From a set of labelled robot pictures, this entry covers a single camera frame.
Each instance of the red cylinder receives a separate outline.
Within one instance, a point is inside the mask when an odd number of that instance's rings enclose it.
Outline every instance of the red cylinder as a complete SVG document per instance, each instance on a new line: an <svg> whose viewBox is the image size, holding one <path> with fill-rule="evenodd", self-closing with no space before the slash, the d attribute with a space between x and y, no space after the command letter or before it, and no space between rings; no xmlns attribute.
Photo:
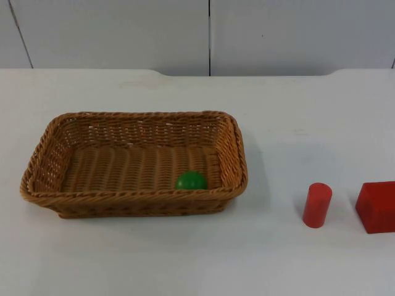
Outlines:
<svg viewBox="0 0 395 296"><path fill-rule="evenodd" d="M303 222L311 228L319 228L325 222L331 202L332 190L323 183L314 183L309 187L303 211Z"/></svg>

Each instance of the green ball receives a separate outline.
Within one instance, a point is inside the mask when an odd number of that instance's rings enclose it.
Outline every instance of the green ball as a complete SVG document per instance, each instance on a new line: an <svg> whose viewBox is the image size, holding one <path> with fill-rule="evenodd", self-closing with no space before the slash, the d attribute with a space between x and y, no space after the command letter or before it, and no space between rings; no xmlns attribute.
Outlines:
<svg viewBox="0 0 395 296"><path fill-rule="evenodd" d="M207 181L198 171L187 171L178 177L175 189L207 189Z"/></svg>

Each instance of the red wooden block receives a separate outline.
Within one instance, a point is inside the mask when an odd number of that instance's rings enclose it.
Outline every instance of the red wooden block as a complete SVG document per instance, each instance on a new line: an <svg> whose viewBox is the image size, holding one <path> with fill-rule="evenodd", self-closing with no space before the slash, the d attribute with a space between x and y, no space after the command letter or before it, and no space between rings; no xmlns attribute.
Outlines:
<svg viewBox="0 0 395 296"><path fill-rule="evenodd" d="M367 233L395 232L395 181L364 183L355 209Z"/></svg>
<svg viewBox="0 0 395 296"><path fill-rule="evenodd" d="M311 228L319 228L325 222L331 202L332 189L323 183L314 183L309 187L303 211L303 222Z"/></svg>

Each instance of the woven basket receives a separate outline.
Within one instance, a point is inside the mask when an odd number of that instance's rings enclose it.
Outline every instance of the woven basket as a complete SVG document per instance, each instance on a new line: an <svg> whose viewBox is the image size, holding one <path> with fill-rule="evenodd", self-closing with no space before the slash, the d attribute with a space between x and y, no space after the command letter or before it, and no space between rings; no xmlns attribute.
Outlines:
<svg viewBox="0 0 395 296"><path fill-rule="evenodd" d="M188 170L208 190L175 190ZM175 216L222 211L246 186L243 140L226 113L82 112L50 122L20 192L61 218Z"/></svg>

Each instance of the basket rim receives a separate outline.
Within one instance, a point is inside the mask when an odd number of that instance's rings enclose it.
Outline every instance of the basket rim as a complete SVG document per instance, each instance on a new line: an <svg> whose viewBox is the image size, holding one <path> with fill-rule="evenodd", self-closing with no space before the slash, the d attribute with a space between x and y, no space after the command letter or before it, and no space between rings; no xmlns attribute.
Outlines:
<svg viewBox="0 0 395 296"><path fill-rule="evenodd" d="M229 118L235 133L236 145L238 148L239 165L241 169L240 182L233 187L218 187L209 190L138 190L138 191L77 191L77 192L40 192L31 191L31 183L35 174L33 173L34 167L41 163L45 148L48 142L51 140L52 134L54 133L54 127L57 127L64 120L70 118L85 118L85 117L106 117L106 118L154 118L154 117L198 117L201 115L212 115ZM237 195L243 193L248 182L247 165L244 155L244 146L241 131L238 127L237 121L228 113L222 111L202 111L202 112L144 112L144 113L129 113L129 112L71 112L64 113L51 120L48 124L44 134L42 135L39 144L33 155L30 158L28 167L25 170L22 181L20 183L20 193L22 197L29 201L39 205L52 205L62 204L67 202L73 202L76 204L88 203L91 199L94 199L95 203L98 202L116 202L117 199L122 199L122 202L135 201L144 199L149 201L145 197L150 197L153 202L161 200L176 201L180 199L187 199L190 195L194 196L194 200L212 200L213 197L216 199L232 199Z"/></svg>

